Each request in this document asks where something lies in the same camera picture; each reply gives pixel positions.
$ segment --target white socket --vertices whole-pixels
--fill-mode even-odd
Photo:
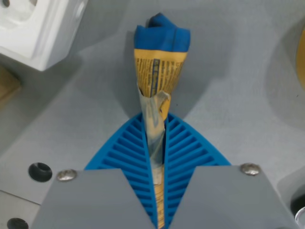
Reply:
[[[87,2],[0,0],[0,53],[46,70],[68,55]]]

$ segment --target ribbed grooves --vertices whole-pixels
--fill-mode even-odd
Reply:
[[[96,154],[86,169],[120,168],[152,222],[157,210],[142,115],[122,126]]]
[[[166,123],[164,210],[168,228],[196,166],[229,165],[200,134],[169,114]]]

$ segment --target yellow object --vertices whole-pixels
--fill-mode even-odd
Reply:
[[[138,86],[142,95],[150,98],[160,91],[171,94],[178,84],[186,55],[186,52],[135,49]],[[171,98],[161,106],[163,120],[167,118],[170,103]]]
[[[303,89],[305,90],[305,30],[302,33],[296,55],[296,72]]]
[[[154,185],[154,192],[157,201],[158,229],[165,226],[164,221],[164,176],[160,185]]]
[[[0,108],[20,89],[20,81],[0,66]]]
[[[165,132],[163,121],[167,118],[171,103],[170,94],[178,84],[186,56],[186,52],[134,50],[140,101],[153,167],[152,176],[155,184],[159,229],[165,225],[164,169],[163,166],[156,167],[154,164],[160,161],[158,158],[162,156],[162,139]]]

